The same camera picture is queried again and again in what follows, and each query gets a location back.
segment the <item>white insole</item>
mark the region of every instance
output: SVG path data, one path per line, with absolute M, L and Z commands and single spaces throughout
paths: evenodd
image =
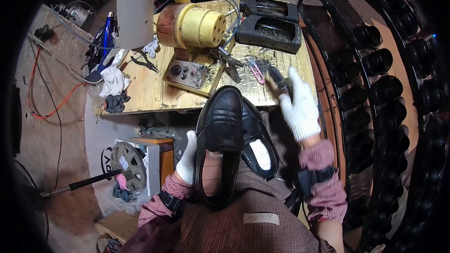
M 269 152 L 260 139 L 250 142 L 250 147 L 255 154 L 256 161 L 263 170 L 269 170 L 272 167 Z

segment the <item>white cloth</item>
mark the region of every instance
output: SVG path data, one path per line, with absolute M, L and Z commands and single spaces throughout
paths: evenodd
M 149 44 L 145 45 L 142 48 L 142 51 L 144 51 L 145 53 L 149 53 L 150 58 L 154 59 L 156 57 L 156 50 L 159 47 L 159 40 L 158 40 L 158 36 L 156 36 L 156 34 L 153 35 L 153 41 L 150 42 Z
M 194 155 L 197 149 L 197 136 L 195 131 L 189 130 L 186 132 L 188 137 L 188 145 L 184 150 L 181 160 L 176 165 L 176 171 L 178 175 L 189 185 L 192 185 L 194 178 Z
M 100 92 L 100 97 L 107 97 L 109 95 L 117 96 L 122 93 L 123 90 L 127 89 L 131 81 L 123 76 L 123 73 L 114 67 L 108 67 L 102 70 L 100 75 L 105 81 L 103 83 L 102 92 Z
M 320 125 L 317 121 L 319 110 L 310 86 L 301 81 L 295 68 L 289 67 L 288 75 L 293 84 L 294 99 L 291 102 L 291 98 L 285 93 L 278 98 L 284 120 L 292 130 L 295 140 L 302 141 L 320 133 Z

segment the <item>gloved hand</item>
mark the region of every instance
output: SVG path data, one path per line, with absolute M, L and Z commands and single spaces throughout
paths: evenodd
M 195 131 L 189 130 L 186 133 L 188 145 L 184 150 L 181 160 L 176 165 L 176 172 L 187 184 L 192 185 L 194 177 L 194 155 L 197 149 L 197 135 Z
M 289 67 L 288 75 L 293 84 L 293 102 L 291 103 L 289 95 L 285 93 L 281 94 L 278 99 L 284 120 L 294 134 L 295 140 L 303 141 L 320 133 L 317 121 L 319 110 L 310 86 L 301 81 L 295 68 Z

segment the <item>black wristwatch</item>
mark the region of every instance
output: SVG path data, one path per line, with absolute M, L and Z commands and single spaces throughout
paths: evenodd
M 166 191 L 160 192 L 159 198 L 162 200 L 162 203 L 164 203 L 164 205 L 166 205 L 166 207 L 174 213 L 175 219 L 178 220 L 183 216 L 187 200 L 181 200 Z
M 328 166 L 318 171 L 300 171 L 298 173 L 298 181 L 300 182 L 300 186 L 305 193 L 305 197 L 308 198 L 311 196 L 311 187 L 313 184 L 323 183 L 330 180 L 333 178 L 335 172 L 336 168 L 333 166 Z

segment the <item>pliers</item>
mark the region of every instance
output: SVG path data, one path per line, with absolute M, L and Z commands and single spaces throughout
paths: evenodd
M 139 62 L 137 59 L 135 59 L 133 56 L 131 56 L 131 60 L 137 64 L 137 65 L 143 65 L 145 67 L 147 67 L 149 70 L 153 70 L 156 74 L 159 74 L 159 70 L 158 68 L 149 61 L 149 59 L 147 59 L 147 54 L 142 52 L 142 50 L 138 51 L 139 54 L 141 54 L 143 56 L 143 58 L 145 59 L 145 63 L 144 62 Z

